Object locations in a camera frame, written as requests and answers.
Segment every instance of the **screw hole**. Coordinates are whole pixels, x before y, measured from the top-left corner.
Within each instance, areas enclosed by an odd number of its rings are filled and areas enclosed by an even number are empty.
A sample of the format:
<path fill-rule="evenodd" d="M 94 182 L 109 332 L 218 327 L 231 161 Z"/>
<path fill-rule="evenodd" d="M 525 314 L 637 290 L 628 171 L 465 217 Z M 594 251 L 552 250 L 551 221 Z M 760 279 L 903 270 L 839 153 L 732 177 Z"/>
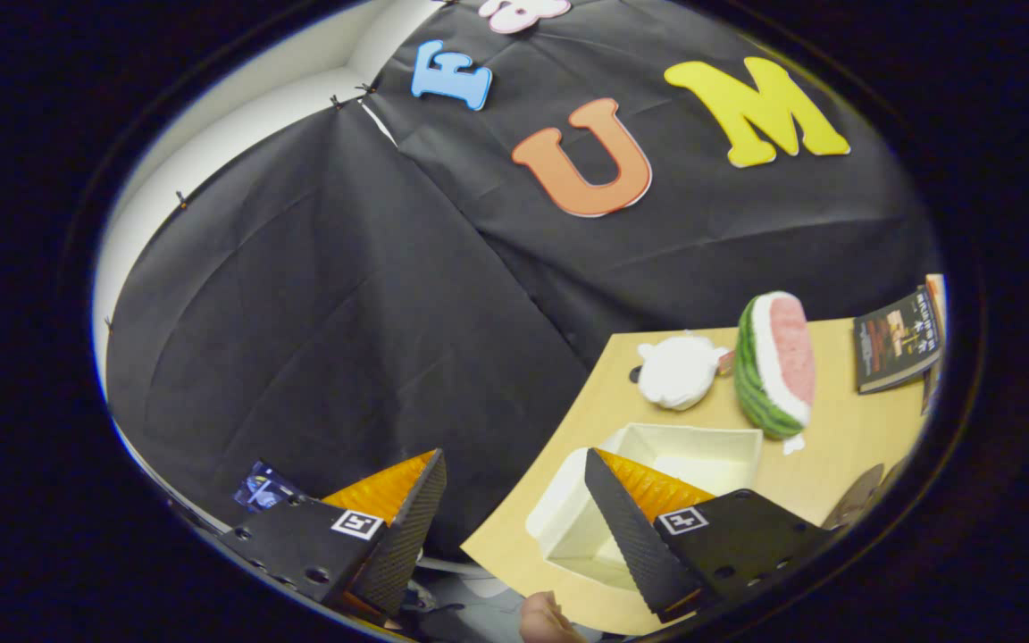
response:
<path fill-rule="evenodd" d="M 304 570 L 304 578 L 318 585 L 325 585 L 325 583 L 331 580 L 331 578 L 328 578 L 328 570 L 323 569 L 323 567 L 309 567 L 309 569 Z"/>

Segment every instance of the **yellow letter m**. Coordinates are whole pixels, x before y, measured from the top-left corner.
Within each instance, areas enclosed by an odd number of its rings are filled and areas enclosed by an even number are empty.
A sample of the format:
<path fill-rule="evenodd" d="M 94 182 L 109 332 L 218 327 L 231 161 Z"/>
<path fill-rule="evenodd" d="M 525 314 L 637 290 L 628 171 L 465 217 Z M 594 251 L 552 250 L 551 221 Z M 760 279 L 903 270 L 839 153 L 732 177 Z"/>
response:
<path fill-rule="evenodd" d="M 788 71 L 765 58 L 746 58 L 744 65 L 756 83 L 756 90 L 738 78 L 700 61 L 681 63 L 666 70 L 666 81 L 685 86 L 709 107 L 725 131 L 733 146 L 728 158 L 738 167 L 771 163 L 776 147 L 761 141 L 752 126 L 773 139 L 789 155 L 796 155 L 796 130 L 792 118 L 804 130 L 804 146 L 818 155 L 849 153 L 849 142 L 832 130 L 812 99 L 788 77 Z"/>

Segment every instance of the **blue letter e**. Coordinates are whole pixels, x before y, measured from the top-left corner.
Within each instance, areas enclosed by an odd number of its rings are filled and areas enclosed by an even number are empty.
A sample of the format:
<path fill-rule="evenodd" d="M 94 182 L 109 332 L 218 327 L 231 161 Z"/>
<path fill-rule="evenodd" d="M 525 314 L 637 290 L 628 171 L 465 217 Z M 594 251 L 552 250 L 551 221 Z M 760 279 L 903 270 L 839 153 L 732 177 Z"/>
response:
<path fill-rule="evenodd" d="M 474 73 L 460 73 L 458 70 L 470 66 L 470 57 L 464 53 L 446 51 L 442 40 L 429 40 L 420 44 L 420 55 L 416 57 L 416 76 L 412 77 L 412 95 L 420 98 L 424 94 L 441 94 L 445 97 L 461 98 L 472 110 L 483 109 L 487 101 L 487 91 L 491 88 L 491 70 L 478 68 Z M 431 66 L 434 58 L 439 69 Z"/>

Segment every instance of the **orange letter u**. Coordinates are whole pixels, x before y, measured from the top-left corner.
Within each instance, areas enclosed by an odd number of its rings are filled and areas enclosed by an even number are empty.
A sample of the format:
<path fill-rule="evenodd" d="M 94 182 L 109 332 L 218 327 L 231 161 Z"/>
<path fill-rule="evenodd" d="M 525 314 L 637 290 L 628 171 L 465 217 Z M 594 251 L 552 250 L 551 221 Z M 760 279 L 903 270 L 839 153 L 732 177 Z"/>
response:
<path fill-rule="evenodd" d="M 514 147 L 514 163 L 531 168 L 538 183 L 557 207 L 575 216 L 601 216 L 630 207 L 646 193 L 653 180 L 649 159 L 617 120 L 617 101 L 598 98 L 571 113 L 571 126 L 584 127 L 597 136 L 617 164 L 617 179 L 604 186 L 592 186 L 561 149 L 563 134 L 547 127 L 527 136 Z"/>

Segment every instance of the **human hand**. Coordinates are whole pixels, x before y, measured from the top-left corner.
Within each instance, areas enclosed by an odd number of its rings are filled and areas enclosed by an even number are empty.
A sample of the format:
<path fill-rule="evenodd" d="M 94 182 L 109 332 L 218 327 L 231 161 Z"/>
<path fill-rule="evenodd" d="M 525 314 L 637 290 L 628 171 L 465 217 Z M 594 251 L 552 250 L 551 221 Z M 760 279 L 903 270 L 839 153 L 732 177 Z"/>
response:
<path fill-rule="evenodd" d="M 526 643 L 587 643 L 571 621 L 564 617 L 554 592 L 527 596 L 519 613 L 523 619 L 518 632 Z"/>

